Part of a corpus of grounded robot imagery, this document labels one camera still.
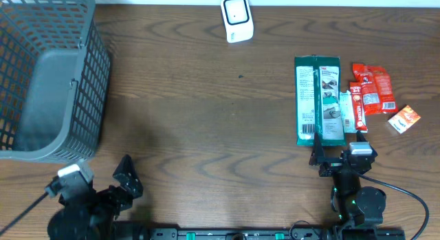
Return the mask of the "light green wipes pack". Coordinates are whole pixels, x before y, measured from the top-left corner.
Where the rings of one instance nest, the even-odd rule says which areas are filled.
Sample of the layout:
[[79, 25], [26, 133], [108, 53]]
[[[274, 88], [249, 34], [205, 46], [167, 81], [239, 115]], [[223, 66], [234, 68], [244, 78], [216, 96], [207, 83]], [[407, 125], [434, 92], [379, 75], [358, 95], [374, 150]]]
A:
[[353, 103], [351, 92], [349, 90], [347, 90], [346, 92], [340, 92], [340, 109], [344, 132], [355, 133], [357, 130], [355, 128]]

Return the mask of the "red snack bag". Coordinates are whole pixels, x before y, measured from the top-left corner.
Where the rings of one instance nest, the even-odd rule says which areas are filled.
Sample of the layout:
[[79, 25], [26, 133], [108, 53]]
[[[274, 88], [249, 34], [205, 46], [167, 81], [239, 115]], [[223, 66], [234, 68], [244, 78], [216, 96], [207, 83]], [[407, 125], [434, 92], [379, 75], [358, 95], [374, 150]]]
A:
[[391, 77], [383, 67], [354, 63], [352, 71], [360, 83], [366, 116], [398, 112]]

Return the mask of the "small orange white box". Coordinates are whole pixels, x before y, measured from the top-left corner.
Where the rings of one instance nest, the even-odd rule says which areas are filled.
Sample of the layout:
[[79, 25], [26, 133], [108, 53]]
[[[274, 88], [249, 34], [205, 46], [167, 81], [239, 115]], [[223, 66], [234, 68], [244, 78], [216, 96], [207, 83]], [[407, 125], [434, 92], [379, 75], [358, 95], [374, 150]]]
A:
[[409, 105], [406, 105], [398, 113], [388, 120], [388, 123], [398, 133], [402, 134], [414, 125], [421, 116], [414, 111]]

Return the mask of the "red stick sachet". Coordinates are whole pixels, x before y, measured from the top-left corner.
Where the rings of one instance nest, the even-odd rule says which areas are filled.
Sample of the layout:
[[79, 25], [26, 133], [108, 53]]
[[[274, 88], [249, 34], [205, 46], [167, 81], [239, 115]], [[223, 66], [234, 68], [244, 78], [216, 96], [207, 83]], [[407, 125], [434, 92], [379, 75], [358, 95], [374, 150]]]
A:
[[355, 119], [355, 129], [357, 131], [367, 132], [364, 117], [364, 107], [362, 102], [361, 84], [357, 82], [350, 82], [350, 92], [353, 105], [353, 115]]

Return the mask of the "dark green package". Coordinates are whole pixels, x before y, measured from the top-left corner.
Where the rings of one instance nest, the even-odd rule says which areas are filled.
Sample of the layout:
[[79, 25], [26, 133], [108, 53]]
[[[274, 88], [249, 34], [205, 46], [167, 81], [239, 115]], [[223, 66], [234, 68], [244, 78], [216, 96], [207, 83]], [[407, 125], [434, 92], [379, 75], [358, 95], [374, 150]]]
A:
[[299, 56], [294, 59], [297, 145], [346, 144], [340, 107], [340, 59]]

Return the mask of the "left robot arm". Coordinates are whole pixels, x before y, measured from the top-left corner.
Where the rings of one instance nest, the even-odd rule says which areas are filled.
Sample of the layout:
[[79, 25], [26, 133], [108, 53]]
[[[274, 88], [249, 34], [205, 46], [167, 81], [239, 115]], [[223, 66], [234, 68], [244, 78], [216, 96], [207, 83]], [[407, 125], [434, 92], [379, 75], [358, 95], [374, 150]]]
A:
[[117, 220], [144, 191], [129, 155], [121, 159], [113, 178], [119, 186], [98, 192], [87, 161], [78, 160], [60, 169], [45, 188], [50, 197], [59, 196], [63, 205], [48, 223], [50, 239], [148, 239], [149, 232], [142, 224]]

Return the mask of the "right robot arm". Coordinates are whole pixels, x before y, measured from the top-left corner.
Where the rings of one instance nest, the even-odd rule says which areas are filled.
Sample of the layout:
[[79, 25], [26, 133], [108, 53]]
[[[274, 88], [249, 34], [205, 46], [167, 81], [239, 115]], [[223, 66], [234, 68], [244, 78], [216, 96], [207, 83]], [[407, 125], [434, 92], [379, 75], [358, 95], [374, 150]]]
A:
[[318, 134], [314, 136], [309, 165], [319, 167], [319, 176], [333, 179], [331, 206], [341, 220], [322, 230], [320, 239], [379, 239], [377, 226], [383, 223], [386, 194], [360, 183], [360, 177], [371, 170], [377, 152], [361, 132], [356, 138], [339, 157], [327, 157]]

